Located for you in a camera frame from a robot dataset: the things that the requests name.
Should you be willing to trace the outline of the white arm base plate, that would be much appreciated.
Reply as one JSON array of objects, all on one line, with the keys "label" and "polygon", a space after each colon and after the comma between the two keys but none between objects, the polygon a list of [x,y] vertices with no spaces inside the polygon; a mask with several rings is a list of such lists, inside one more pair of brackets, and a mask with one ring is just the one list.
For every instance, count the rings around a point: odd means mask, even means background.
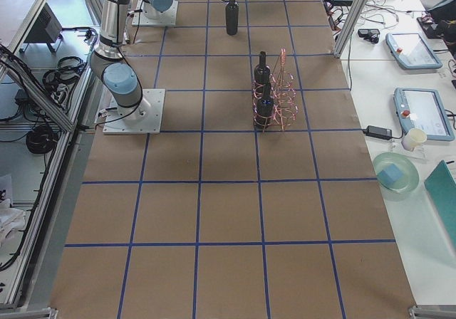
[{"label": "white arm base plate", "polygon": [[140,9],[141,12],[135,12],[132,25],[139,27],[175,26],[177,20],[177,7],[178,0],[173,0],[173,3],[168,10],[159,12],[149,3],[138,0],[136,9]]},{"label": "white arm base plate", "polygon": [[131,135],[131,134],[156,134],[160,132],[162,113],[165,103],[165,89],[144,89],[142,102],[133,112],[118,107],[113,96],[109,99],[109,110],[106,113],[107,122],[103,126],[103,133],[107,135]]}]

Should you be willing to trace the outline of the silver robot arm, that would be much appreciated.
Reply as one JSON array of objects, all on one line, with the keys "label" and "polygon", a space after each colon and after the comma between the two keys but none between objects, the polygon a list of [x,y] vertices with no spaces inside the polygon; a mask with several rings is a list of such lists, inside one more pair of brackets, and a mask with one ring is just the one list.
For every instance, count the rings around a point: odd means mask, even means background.
[{"label": "silver robot arm", "polygon": [[[175,0],[144,0],[147,18],[169,11]],[[109,90],[117,107],[114,121],[138,123],[151,116],[141,82],[121,51],[130,0],[104,0],[99,40],[90,55],[90,67]]]},{"label": "silver robot arm", "polygon": [[160,14],[168,11],[174,0],[142,0],[144,3],[144,13],[149,19],[158,19]]}]

